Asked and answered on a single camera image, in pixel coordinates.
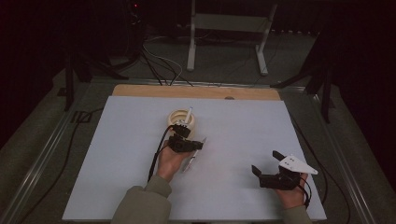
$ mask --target right hand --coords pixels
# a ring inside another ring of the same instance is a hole
[[[308,174],[301,174],[301,187],[304,187],[307,178]],[[275,189],[275,192],[285,209],[304,205],[304,192],[298,187],[292,190]]]
[[[165,179],[168,183],[172,180],[174,174],[180,168],[184,159],[191,156],[192,152],[175,152],[170,147],[165,147],[160,153],[160,160],[158,162],[157,174]]]

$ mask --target metal leg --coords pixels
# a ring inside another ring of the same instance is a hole
[[[195,63],[195,0],[191,2],[191,36],[190,36],[190,49],[189,59],[187,60],[187,71],[194,70]]]
[[[305,77],[316,76],[320,72],[321,67],[322,67],[322,63],[317,64],[317,65],[313,66],[309,70],[305,70],[304,72],[300,71],[300,73],[297,76],[291,77],[291,78],[289,78],[289,79],[287,79],[285,81],[282,81],[281,83],[277,83],[275,85],[270,85],[270,87],[271,88],[282,89],[282,88],[285,88],[285,87],[293,84],[294,82],[299,81],[299,80],[301,80],[301,79],[303,79]]]
[[[330,123],[329,120],[329,105],[330,105],[330,92],[332,90],[332,69],[329,68],[326,72],[326,77],[323,83],[323,97],[322,97],[322,105],[320,108],[320,112],[326,120],[327,123]]]
[[[267,41],[268,35],[271,30],[271,25],[272,25],[273,18],[274,18],[275,12],[276,12],[276,7],[277,7],[277,4],[272,5],[270,15],[268,16],[268,22],[266,23],[265,30],[262,33],[262,42],[260,43],[260,45],[256,46],[256,54],[257,54],[257,60],[259,62],[259,67],[260,67],[260,74],[263,76],[268,75],[267,64],[265,63],[263,50],[264,50],[265,42]]]

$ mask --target white board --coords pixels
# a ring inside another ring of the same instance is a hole
[[[171,182],[170,220],[281,219],[279,199],[261,189],[251,164],[278,172],[277,150],[305,161],[282,101],[110,96],[64,211],[65,220],[110,220],[131,186],[145,186],[167,116],[193,107],[194,140],[207,137],[197,160]],[[310,176],[308,215],[326,219]]]

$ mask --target olive jacket sleeve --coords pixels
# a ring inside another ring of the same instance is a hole
[[[154,175],[145,188],[135,186],[129,189],[117,208],[111,224],[166,224],[171,212],[167,200],[172,190],[161,177]],[[285,224],[310,224],[304,206],[283,212]]]

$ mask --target left hand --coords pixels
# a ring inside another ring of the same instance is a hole
[[[170,147],[165,147],[159,156],[158,169],[156,175],[165,179],[168,183],[171,182],[174,174],[180,168],[184,159],[191,156],[191,152],[175,152]]]

